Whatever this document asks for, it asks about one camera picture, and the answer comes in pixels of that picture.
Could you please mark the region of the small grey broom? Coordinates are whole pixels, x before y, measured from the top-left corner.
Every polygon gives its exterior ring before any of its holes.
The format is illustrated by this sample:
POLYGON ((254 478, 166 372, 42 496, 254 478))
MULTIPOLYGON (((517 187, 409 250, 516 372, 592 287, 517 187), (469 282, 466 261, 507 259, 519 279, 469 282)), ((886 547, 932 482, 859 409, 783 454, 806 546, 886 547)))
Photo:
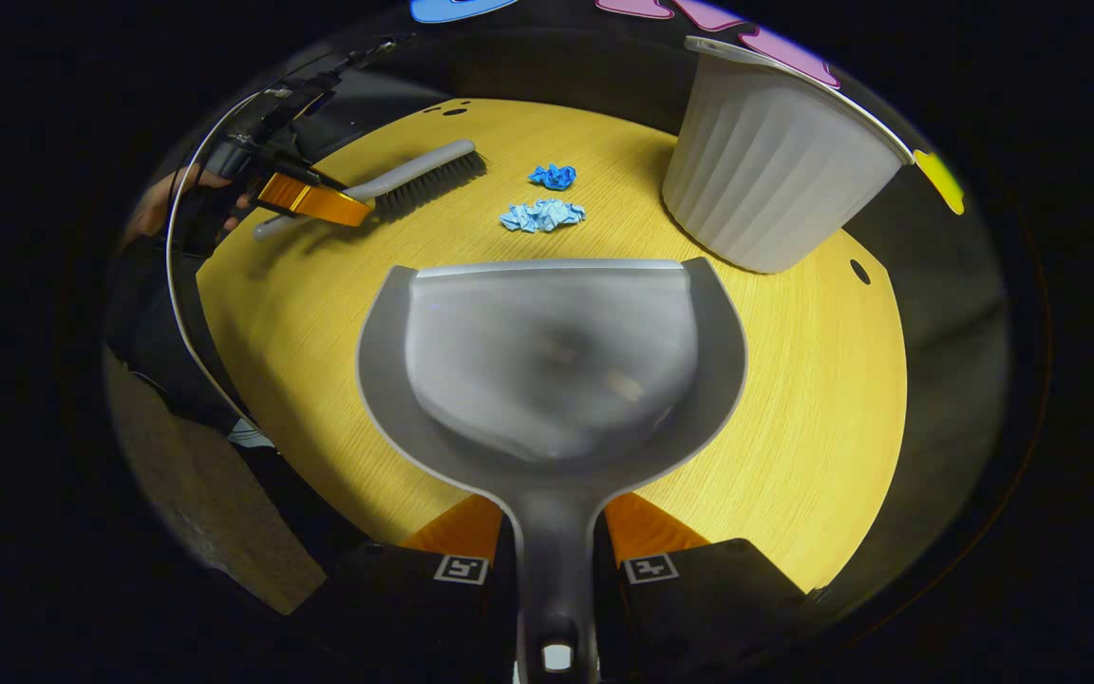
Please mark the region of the small grey broom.
MULTIPOLYGON (((374 208, 360 228, 370 222, 391 222, 414 213, 427 202, 433 202, 443 195, 459 189, 470 181, 480 178, 487 172, 486 159, 475 144, 467 139, 451 142, 437 150, 405 161, 399 167, 389 169, 379 177, 360 185, 346 187, 329 175, 321 174, 321 185, 344 192, 354 200, 364 200, 374 208)), ((288 218, 274 213, 253 228, 252 235, 257 242, 279 237, 294 229, 307 228, 313 222, 348 228, 309 217, 288 218)))

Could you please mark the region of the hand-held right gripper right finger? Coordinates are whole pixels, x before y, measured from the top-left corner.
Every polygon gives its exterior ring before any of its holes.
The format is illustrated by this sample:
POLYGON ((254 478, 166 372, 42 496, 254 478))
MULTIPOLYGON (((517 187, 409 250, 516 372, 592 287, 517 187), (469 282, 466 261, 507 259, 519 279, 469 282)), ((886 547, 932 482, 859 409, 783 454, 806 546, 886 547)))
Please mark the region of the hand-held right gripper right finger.
POLYGON ((750 541, 711 542, 641 495, 594 530, 600 684, 728 684, 823 618, 750 541))

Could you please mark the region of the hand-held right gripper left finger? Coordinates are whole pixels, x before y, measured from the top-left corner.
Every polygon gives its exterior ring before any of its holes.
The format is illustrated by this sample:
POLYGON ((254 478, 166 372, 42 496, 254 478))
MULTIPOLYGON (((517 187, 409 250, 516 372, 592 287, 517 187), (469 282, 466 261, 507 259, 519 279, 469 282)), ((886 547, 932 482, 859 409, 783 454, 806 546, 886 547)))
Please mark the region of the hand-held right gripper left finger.
POLYGON ((511 524, 469 495, 401 544, 369 541, 300 607, 342 684, 517 684, 511 524))

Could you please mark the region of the grey dustpan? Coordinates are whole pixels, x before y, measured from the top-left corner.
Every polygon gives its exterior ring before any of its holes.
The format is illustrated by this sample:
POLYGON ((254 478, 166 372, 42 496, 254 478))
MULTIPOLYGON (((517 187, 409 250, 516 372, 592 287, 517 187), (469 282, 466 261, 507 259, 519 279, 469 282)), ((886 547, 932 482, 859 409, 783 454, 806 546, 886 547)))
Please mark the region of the grey dustpan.
POLYGON ((395 267, 354 360, 389 444, 508 517, 521 684, 596 684, 596 520, 702 451, 745 386, 710 260, 395 267))

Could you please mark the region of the white ribbed garbage bin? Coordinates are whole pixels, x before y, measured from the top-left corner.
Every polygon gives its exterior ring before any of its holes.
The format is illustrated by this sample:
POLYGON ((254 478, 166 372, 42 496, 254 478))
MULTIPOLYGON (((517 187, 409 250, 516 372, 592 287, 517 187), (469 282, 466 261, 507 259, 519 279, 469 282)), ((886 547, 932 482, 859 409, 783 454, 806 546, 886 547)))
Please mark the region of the white ribbed garbage bin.
POLYGON ((915 155, 856 101, 776 58, 705 36, 663 181, 672 219, 750 273, 795 267, 915 155))

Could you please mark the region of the light blue paper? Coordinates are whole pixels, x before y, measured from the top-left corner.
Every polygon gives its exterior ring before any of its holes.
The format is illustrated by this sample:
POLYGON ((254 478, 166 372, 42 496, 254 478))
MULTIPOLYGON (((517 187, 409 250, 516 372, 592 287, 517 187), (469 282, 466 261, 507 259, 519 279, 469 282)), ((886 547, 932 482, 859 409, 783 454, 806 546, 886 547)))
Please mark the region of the light blue paper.
POLYGON ((498 221, 508 231, 538 234, 552 233, 560 227, 575 225, 586 217, 586 209, 580 204, 543 199, 509 206, 508 211, 498 217, 498 221))

